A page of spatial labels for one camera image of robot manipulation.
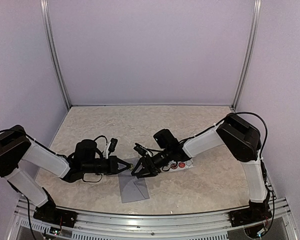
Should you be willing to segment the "grey paper envelope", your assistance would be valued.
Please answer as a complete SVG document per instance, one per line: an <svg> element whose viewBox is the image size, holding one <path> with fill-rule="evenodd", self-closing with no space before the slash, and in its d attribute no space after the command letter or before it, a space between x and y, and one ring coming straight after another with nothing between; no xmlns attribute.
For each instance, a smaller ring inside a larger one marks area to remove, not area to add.
<svg viewBox="0 0 300 240"><path fill-rule="evenodd" d="M121 202L132 203L150 198L146 180L131 175L132 170L125 170L118 174Z"/></svg>

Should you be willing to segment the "white sticker sheet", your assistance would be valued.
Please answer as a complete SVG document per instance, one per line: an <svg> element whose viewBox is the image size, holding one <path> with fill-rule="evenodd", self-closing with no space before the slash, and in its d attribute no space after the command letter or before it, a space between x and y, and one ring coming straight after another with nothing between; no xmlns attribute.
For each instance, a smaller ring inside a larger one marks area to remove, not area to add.
<svg viewBox="0 0 300 240"><path fill-rule="evenodd" d="M169 172L176 172L176 171L183 171L187 169L193 168L193 161L192 160L187 160L187 161L179 161L176 163L175 161L170 161L168 163L168 168L167 170Z"/></svg>

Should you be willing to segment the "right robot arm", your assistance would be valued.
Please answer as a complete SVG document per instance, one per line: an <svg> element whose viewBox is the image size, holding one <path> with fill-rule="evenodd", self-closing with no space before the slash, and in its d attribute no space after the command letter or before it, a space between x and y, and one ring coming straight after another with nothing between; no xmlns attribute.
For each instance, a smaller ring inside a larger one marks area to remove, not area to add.
<svg viewBox="0 0 300 240"><path fill-rule="evenodd" d="M141 157L131 172L132 176L138 179L155 177L172 161L186 162L224 145L241 163L246 176L249 202L253 204L247 208L246 218L256 222L265 214L262 203L268 201L270 194L266 188L267 171L262 157L264 143L260 131L241 118L239 113L229 113L213 126L183 140L177 140L167 128L158 131L153 138L160 147L156 154L135 144L134 150Z"/></svg>

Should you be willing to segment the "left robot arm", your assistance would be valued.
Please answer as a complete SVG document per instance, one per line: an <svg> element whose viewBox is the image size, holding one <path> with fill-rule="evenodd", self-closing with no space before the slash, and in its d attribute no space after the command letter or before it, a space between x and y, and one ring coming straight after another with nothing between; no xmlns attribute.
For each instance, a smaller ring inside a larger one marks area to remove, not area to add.
<svg viewBox="0 0 300 240"><path fill-rule="evenodd" d="M21 161L44 169L67 183L83 180L85 174L111 176L129 170L131 164L112 155L117 139L100 150L97 141L78 142L69 156L57 154L28 135L21 125L0 130L0 177L32 202L47 221L60 218L60 211L50 194L20 167Z"/></svg>

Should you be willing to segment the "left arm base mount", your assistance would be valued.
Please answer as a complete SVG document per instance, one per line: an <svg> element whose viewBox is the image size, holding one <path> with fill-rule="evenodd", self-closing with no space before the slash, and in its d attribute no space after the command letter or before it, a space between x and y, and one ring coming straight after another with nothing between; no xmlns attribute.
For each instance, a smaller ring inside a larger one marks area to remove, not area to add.
<svg viewBox="0 0 300 240"><path fill-rule="evenodd" d="M48 200L41 207L36 207L33 214L34 219L68 228L74 228L77 216L78 214L75 211L56 207L52 200Z"/></svg>

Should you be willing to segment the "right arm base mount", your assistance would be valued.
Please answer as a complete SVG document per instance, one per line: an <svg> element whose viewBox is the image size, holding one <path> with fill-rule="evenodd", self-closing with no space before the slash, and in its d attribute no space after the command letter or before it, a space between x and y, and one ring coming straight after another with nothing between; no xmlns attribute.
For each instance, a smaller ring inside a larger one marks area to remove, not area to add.
<svg viewBox="0 0 300 240"><path fill-rule="evenodd" d="M229 212L228 215L232 227L249 225L272 217L268 200L263 202L252 202L250 200L248 203L249 206L247 208Z"/></svg>

